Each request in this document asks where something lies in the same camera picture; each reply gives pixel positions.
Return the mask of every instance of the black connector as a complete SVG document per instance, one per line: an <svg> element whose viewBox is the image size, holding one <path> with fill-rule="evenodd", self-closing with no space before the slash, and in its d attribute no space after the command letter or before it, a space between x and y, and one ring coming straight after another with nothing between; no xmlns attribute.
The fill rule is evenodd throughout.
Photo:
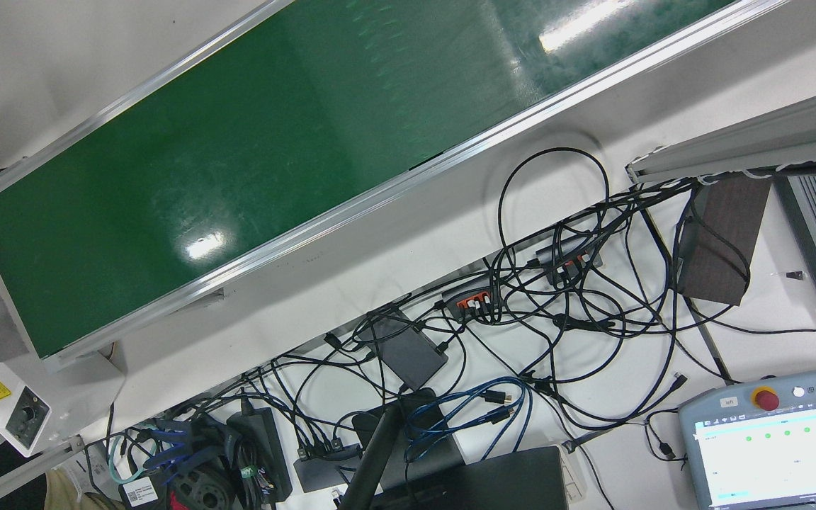
<svg viewBox="0 0 816 510"><path fill-rule="evenodd" d="M687 380L689 380L689 378L684 377L684 375L676 372L676 380L673 381L673 385L669 387L669 391L676 391L678 390L678 388L683 387L683 385L686 384Z"/></svg>
<svg viewBox="0 0 816 510"><path fill-rule="evenodd" d="M506 394L505 391L484 391L479 397L483 398L490 404L508 404L512 401L512 396Z"/></svg>
<svg viewBox="0 0 816 510"><path fill-rule="evenodd" d="M329 344L333 349L336 349L336 351L342 349L342 340L332 333L327 333L326 336L323 336L323 341L327 342L327 344Z"/></svg>
<svg viewBox="0 0 816 510"><path fill-rule="evenodd" d="M254 405L250 403L250 398L242 398L241 399L241 416L243 417L252 417L256 414L256 410L254 409Z"/></svg>
<svg viewBox="0 0 816 510"><path fill-rule="evenodd" d="M512 413L514 412L515 409L513 409L513 407L500 407L499 409L496 409L492 416L489 417L488 421L493 425L496 425L502 420L508 419L508 417L512 416Z"/></svg>
<svg viewBox="0 0 816 510"><path fill-rule="evenodd" d="M673 448L663 441L660 441L660 453L662 453L667 460L676 459L676 453L673 452Z"/></svg>

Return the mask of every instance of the cable plug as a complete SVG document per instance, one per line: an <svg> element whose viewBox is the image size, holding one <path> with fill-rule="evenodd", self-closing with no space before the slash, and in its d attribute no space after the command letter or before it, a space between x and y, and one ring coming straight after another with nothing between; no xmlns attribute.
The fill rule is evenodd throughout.
<svg viewBox="0 0 816 510"><path fill-rule="evenodd" d="M660 441L660 453L663 454L667 460L674 460L676 458L676 453L673 452L673 448L663 441Z"/></svg>
<svg viewBox="0 0 816 510"><path fill-rule="evenodd" d="M489 421L489 423L492 423L493 425L496 425L502 420L508 419L508 417L512 416L512 413L514 412L515 412L514 407L505 406L498 407L498 409L496 409L495 411L492 412L492 414L490 414L489 420L487 421Z"/></svg>
<svg viewBox="0 0 816 510"><path fill-rule="evenodd" d="M483 398L490 404L509 404L512 401L512 396L506 394L505 391L487 390L478 397Z"/></svg>
<svg viewBox="0 0 816 510"><path fill-rule="evenodd" d="M535 382L534 391L542 395L546 395L547 397L552 397L554 400L557 400L560 403L562 402L562 397L560 397L560 394L558 394L556 390L553 389L553 386L547 381Z"/></svg>
<svg viewBox="0 0 816 510"><path fill-rule="evenodd" d="M689 378L687 378L685 375L676 372L676 380L673 381L673 385L669 387L669 391L676 391L678 388L683 387L687 380L689 380Z"/></svg>
<svg viewBox="0 0 816 510"><path fill-rule="evenodd" d="M241 416L243 417L252 417L256 414L256 409L254 409L254 405L250 403L250 398L244 397L241 399Z"/></svg>
<svg viewBox="0 0 816 510"><path fill-rule="evenodd" d="M333 349L336 349L336 351L342 349L342 340L332 333L327 333L326 336L323 336L323 341L327 342L327 344L329 344Z"/></svg>

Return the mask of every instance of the aluminum frame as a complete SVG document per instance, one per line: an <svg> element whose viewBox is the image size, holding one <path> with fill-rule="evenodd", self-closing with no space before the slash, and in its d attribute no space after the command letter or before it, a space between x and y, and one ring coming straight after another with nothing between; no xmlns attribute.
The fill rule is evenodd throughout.
<svg viewBox="0 0 816 510"><path fill-rule="evenodd" d="M259 25L263 20L288 6L291 2L292 0L273 0L269 4L265 4L265 6L247 14L226 30L218 33L216 38L207 42L206 45L201 46L190 55L175 62L175 64L169 65L163 71L101 110L100 113L85 120L84 123L71 130L71 132L66 133L66 135L42 149L38 154L23 159L0 178L0 192L48 162L49 159L64 151L72 143L84 138L99 126L107 123L108 120L132 107L134 103L156 91L163 84L169 83L169 81L181 75L182 72L194 67L198 62L203 61L223 48L223 46L243 35L243 33ZM466 159L472 158L480 154L480 152L485 152L487 149L493 148L519 133L541 125L541 123L546 122L556 114L582 103L582 101L602 91L608 90L613 85L684 55L692 49L718 38L723 33L728 33L787 2L788 0L741 0L731 4L731 6L726 6L724 9L673 33L673 35L647 46L647 48L636 52L634 55L616 62L611 67L597 72L591 77L554 94L554 96L548 97L540 103L509 117L507 120L503 120L502 123L485 130L485 132L447 149L447 151L431 159L431 161L424 162L424 164L418 165L404 174L391 178L391 180L372 188L372 190L366 191L342 203L340 206L314 217L313 220L308 220L308 222L302 223L289 230L289 232L257 246L239 258L197 278L197 280L188 282L177 288L177 290L173 290L171 293L167 293L140 307L138 310L134 310L124 317L120 317L120 319L88 333L65 346L58 353L43 359L43 363L51 371L58 371L58 369L64 368L75 359L80 358L80 356L103 348L110 342L122 338L126 333L155 322L155 320L181 309L181 307L198 300L198 298L213 293L214 290L230 283L230 281L255 271L257 268L286 255L286 253L295 251L295 249L315 239L326 236L366 214L375 212L375 210L386 206L386 204L407 193L410 188L437 177L437 175L466 161Z"/></svg>
<svg viewBox="0 0 816 510"><path fill-rule="evenodd" d="M626 166L633 183L816 162L816 96L656 149Z"/></svg>

